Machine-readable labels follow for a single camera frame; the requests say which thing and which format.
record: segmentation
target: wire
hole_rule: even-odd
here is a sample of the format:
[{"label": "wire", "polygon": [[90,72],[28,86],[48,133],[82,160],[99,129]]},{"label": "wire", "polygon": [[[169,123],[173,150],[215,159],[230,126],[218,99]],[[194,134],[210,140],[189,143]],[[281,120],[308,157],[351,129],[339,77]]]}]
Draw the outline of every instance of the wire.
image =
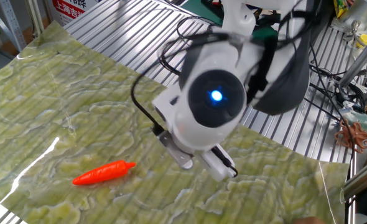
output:
[{"label": "wire", "polygon": [[[180,32],[179,32],[179,28],[188,20],[190,19],[199,19],[199,20],[202,20],[204,22],[207,22],[209,23],[210,25],[208,26],[207,28],[207,31],[206,32],[211,32],[211,27],[212,26],[220,26],[219,24],[215,24],[213,21],[207,19],[207,18],[204,18],[204,17],[201,17],[201,16],[189,16],[189,17],[186,17],[186,18],[183,18],[181,19],[178,23],[177,23],[177,28],[175,29],[178,33],[178,36],[179,38],[181,38],[182,40],[184,39],[188,39],[188,40],[192,40],[192,38],[190,36],[184,36],[182,35]],[[163,51],[161,52],[160,56],[159,56],[159,62],[160,64],[165,68],[167,69],[168,71],[176,74],[176,75],[180,75],[180,71],[178,71],[177,69],[175,69],[173,66],[171,66],[166,58],[165,58],[165,54],[167,53],[167,51],[169,50],[169,48],[164,48]]]},{"label": "wire", "polygon": [[[312,54],[314,55],[315,66],[316,66],[317,74],[318,74],[318,77],[319,77],[319,81],[322,83],[323,89],[325,89],[325,91],[327,91],[326,85],[322,80],[322,75],[320,74],[320,69],[319,69],[319,66],[318,66],[317,59],[316,59],[316,53],[315,53],[314,47],[312,46],[312,43],[310,43],[310,49],[312,51]],[[340,110],[337,108],[337,106],[334,103],[332,97],[329,94],[327,94],[327,97],[330,100],[330,102],[332,103],[334,109],[337,111],[338,115],[340,115],[340,118],[343,120],[343,123],[345,124],[345,127],[347,128],[347,130],[350,130],[350,127],[349,127],[348,123],[346,122],[346,119],[344,119],[343,115],[340,113]],[[352,136],[350,131],[348,132],[348,134],[350,135],[350,139],[351,139],[351,143],[352,143],[351,144],[352,154],[351,154],[351,159],[350,159],[350,162],[351,162],[353,160],[353,155],[355,153],[355,142],[353,140],[353,136]]]},{"label": "wire", "polygon": [[[203,34],[194,34],[194,35],[190,35],[188,36],[190,38],[192,38],[193,40],[197,40],[196,43],[192,44],[191,46],[184,48],[184,49],[179,49],[176,50],[175,52],[172,52],[171,54],[169,54],[168,56],[165,56],[165,58],[170,58],[170,57],[174,57],[175,55],[177,55],[180,52],[195,48],[195,47],[199,47],[205,44],[211,44],[214,42],[220,42],[220,41],[226,41],[229,38],[228,34],[224,34],[224,33],[203,33]],[[173,46],[176,42],[178,42],[180,40],[180,38],[175,39],[175,40],[171,40],[168,43],[166,43],[164,49]],[[153,122],[153,132],[155,135],[159,135],[161,132],[164,131],[164,128],[156,121],[156,119],[153,118],[153,116],[137,101],[137,99],[135,98],[135,87],[137,86],[137,84],[139,83],[139,81],[145,77],[145,75],[153,68],[155,67],[157,64],[159,63],[159,61],[155,61],[151,66],[149,66],[144,72],[142,72],[142,74],[140,74],[134,81],[134,83],[132,84],[131,87],[131,99],[132,102],[135,104],[135,106],[140,109],[142,111],[142,113],[144,113],[152,122]]]},{"label": "wire", "polygon": [[307,101],[308,103],[310,103],[311,105],[315,106],[316,108],[320,109],[321,111],[325,112],[327,115],[329,115],[330,117],[332,117],[334,120],[340,122],[340,119],[338,119],[336,116],[334,116],[333,114],[331,114],[330,112],[328,112],[327,110],[321,108],[320,106],[316,105],[315,103],[313,103],[312,101],[304,98],[305,101]]},{"label": "wire", "polygon": [[[311,69],[311,71],[317,73],[317,69],[314,65],[309,64],[309,69]],[[346,73],[346,71],[345,71],[345,72],[332,74],[332,72],[327,70],[326,68],[319,68],[319,72],[320,72],[321,75],[325,75],[327,77],[334,77],[334,76],[342,75],[342,74]]]},{"label": "wire", "polygon": [[211,27],[211,26],[220,26],[219,24],[216,24],[214,23],[213,21],[207,19],[207,18],[204,18],[204,17],[201,17],[201,16],[189,16],[189,17],[186,17],[186,18],[183,18],[181,19],[178,24],[177,24],[177,28],[176,28],[176,31],[178,33],[178,36],[181,38],[181,39],[184,39],[185,37],[179,32],[179,28],[187,21],[187,20],[190,20],[190,19],[199,19],[201,21],[204,21],[204,22],[207,22],[209,23],[210,25],[208,27]]}]

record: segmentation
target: toy carrot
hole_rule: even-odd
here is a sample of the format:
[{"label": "toy carrot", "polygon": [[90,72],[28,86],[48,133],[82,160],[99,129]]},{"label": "toy carrot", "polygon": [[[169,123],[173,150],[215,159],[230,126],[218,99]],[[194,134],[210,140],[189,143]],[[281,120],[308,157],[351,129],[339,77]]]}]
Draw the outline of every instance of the toy carrot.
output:
[{"label": "toy carrot", "polygon": [[115,161],[90,170],[73,180],[74,185],[94,184],[101,181],[122,177],[135,166],[135,162]]}]

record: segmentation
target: blue light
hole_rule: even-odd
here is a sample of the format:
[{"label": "blue light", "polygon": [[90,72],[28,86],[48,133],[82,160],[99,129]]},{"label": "blue light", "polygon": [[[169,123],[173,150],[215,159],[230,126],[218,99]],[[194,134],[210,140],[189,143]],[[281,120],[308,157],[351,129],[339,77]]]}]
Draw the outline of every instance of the blue light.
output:
[{"label": "blue light", "polygon": [[221,101],[222,100],[222,94],[218,90],[214,90],[211,92],[211,97],[215,101]]}]

